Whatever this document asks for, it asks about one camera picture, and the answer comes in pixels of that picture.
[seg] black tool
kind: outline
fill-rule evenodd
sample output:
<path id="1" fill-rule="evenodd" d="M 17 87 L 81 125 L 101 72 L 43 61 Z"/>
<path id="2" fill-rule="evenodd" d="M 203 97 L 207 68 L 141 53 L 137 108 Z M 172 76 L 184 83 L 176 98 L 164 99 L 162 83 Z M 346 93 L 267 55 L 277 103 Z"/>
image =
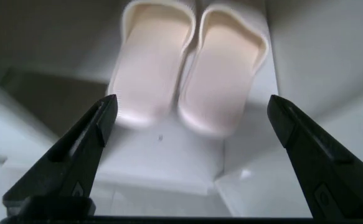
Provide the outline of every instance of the black tool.
<path id="1" fill-rule="evenodd" d="M 275 95 L 267 114 L 313 219 L 93 216 L 95 206 L 88 197 L 116 114 L 115 95 L 95 103 L 4 195 L 7 218 L 1 223 L 363 222 L 363 162 L 297 106 Z"/>

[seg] white wall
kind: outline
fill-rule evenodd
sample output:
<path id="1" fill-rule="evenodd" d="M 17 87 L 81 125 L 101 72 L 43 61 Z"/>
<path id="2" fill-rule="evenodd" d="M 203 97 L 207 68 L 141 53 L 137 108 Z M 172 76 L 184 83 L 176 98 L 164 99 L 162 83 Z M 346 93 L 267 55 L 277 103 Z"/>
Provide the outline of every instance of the white wall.
<path id="1" fill-rule="evenodd" d="M 363 161 L 363 1 L 269 0 L 267 9 L 280 95 Z M 234 136 L 257 133 L 233 155 L 246 163 L 217 181 L 226 204 L 237 216 L 310 217 L 266 114 L 249 113 L 252 128 Z"/>
<path id="2" fill-rule="evenodd" d="M 268 1 L 280 95 L 317 118 L 363 95 L 363 1 Z"/>

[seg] slipper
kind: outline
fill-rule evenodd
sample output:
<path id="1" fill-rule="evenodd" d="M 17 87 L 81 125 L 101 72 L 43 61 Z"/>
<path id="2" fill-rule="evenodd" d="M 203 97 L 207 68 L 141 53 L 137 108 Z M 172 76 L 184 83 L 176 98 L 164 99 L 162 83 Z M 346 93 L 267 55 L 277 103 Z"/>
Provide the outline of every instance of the slipper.
<path id="1" fill-rule="evenodd" d="M 137 0 L 125 7 L 122 46 L 107 89 L 118 97 L 117 124 L 145 128 L 170 112 L 195 28 L 194 1 Z"/>
<path id="2" fill-rule="evenodd" d="M 253 76 L 267 56 L 268 25 L 254 7 L 224 1 L 208 6 L 199 28 L 179 114 L 193 130 L 224 138 L 236 130 Z"/>

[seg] white shelf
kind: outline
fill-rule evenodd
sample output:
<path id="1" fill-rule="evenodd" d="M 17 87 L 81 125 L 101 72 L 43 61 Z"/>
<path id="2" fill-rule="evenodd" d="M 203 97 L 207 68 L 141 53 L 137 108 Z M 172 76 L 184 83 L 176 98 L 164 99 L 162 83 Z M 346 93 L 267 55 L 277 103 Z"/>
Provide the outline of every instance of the white shelf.
<path id="1" fill-rule="evenodd" d="M 223 146 L 188 130 L 175 113 L 144 131 L 115 127 L 96 179 L 207 194 L 223 170 Z"/>

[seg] white slipper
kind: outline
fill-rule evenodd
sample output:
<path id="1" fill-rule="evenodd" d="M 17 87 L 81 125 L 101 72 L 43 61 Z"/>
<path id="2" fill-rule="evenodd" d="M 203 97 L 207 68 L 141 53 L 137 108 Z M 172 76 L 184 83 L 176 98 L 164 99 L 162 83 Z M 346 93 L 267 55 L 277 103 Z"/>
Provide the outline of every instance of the white slipper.
<path id="1" fill-rule="evenodd" d="M 195 28 L 194 1 L 136 0 L 126 6 L 107 90 L 118 97 L 117 124 L 145 128 L 170 112 Z"/>
<path id="2" fill-rule="evenodd" d="M 250 5 L 224 1 L 204 11 L 197 55 L 178 102 L 190 128 L 219 138 L 236 130 L 269 39 L 265 16 Z"/>

